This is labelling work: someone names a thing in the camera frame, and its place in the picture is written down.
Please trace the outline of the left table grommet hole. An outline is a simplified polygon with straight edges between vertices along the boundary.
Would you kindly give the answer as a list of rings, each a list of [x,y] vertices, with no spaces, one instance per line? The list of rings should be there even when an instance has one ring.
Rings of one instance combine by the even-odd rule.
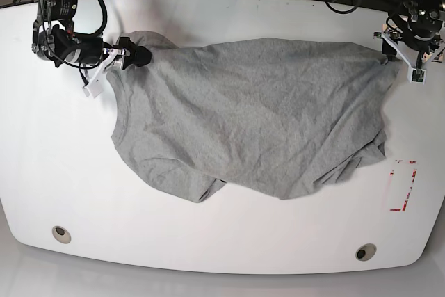
[[[59,243],[69,244],[72,240],[71,234],[64,227],[54,226],[51,232]]]

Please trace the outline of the table grommet hole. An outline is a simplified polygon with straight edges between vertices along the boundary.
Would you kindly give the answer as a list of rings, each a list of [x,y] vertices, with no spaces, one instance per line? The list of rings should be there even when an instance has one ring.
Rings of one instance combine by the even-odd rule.
[[[59,243],[69,244],[72,240],[71,234],[64,227],[54,226],[51,232]]]
[[[376,251],[377,251],[376,245],[368,243],[357,249],[355,257],[358,261],[366,262],[376,254]]]

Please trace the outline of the right table grommet hole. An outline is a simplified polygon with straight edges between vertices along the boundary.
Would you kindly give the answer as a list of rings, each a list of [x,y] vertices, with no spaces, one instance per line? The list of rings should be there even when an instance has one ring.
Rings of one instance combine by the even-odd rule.
[[[366,262],[376,254],[376,251],[377,251],[376,245],[368,243],[357,249],[355,257],[358,261]]]

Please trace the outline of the grey t-shirt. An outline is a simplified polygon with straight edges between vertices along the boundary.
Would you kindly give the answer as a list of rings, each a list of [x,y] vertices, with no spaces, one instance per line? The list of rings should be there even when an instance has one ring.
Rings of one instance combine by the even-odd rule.
[[[290,200],[385,158],[382,103],[401,67],[350,42],[262,38],[178,47],[133,37],[143,67],[106,78],[112,134],[129,168],[158,191],[200,203],[233,183]]]

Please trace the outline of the red tape rectangle marking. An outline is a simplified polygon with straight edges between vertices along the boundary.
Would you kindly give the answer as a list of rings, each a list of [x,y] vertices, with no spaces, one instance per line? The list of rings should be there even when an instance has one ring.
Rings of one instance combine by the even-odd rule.
[[[390,212],[403,212],[407,209],[414,187],[418,161],[396,160],[389,176],[387,207]]]

